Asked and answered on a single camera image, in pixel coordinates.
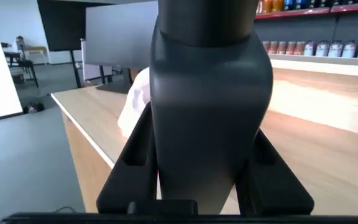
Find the television screen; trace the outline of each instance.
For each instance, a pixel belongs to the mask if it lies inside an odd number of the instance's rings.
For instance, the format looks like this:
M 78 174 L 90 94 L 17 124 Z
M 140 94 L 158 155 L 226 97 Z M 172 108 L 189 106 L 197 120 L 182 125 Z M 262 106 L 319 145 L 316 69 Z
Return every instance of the television screen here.
M 108 4 L 38 0 L 49 51 L 80 50 L 85 38 L 86 8 Z

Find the computer monitor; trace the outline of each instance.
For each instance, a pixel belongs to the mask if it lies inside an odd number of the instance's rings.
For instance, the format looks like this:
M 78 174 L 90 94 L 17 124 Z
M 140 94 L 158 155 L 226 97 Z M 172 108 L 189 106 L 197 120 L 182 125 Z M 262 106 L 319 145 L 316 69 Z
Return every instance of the computer monitor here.
M 157 1 L 87 8 L 85 63 L 148 67 L 157 14 Z

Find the monitor stand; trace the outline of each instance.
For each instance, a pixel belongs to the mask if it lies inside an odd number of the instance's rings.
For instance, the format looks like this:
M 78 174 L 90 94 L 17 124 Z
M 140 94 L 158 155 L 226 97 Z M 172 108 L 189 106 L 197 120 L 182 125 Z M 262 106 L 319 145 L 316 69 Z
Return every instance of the monitor stand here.
M 129 70 L 129 68 L 127 68 L 123 72 L 124 72 L 123 74 L 124 78 L 122 80 L 113 81 L 111 83 L 98 86 L 96 87 L 96 89 L 102 91 L 111 91 L 115 93 L 128 94 L 129 89 L 132 86 L 131 71 Z

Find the black screen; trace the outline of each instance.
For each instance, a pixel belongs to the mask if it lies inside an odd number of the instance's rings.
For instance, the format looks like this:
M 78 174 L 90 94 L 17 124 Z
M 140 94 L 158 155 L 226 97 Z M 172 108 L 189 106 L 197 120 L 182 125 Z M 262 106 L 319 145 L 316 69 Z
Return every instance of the black screen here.
M 86 32 L 86 8 L 105 5 L 108 4 L 38 0 L 49 50 L 80 50 L 80 39 Z
M 157 14 L 157 1 L 87 8 L 85 62 L 148 67 Z

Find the orange bottle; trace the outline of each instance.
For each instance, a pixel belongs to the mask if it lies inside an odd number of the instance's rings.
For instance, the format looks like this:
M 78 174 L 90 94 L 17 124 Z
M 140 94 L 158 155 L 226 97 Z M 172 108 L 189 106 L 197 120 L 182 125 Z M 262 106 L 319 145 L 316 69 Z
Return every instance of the orange bottle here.
M 284 10 L 284 0 L 272 0 L 272 12 L 282 12 Z
M 273 0 L 264 0 L 264 13 L 272 12 Z

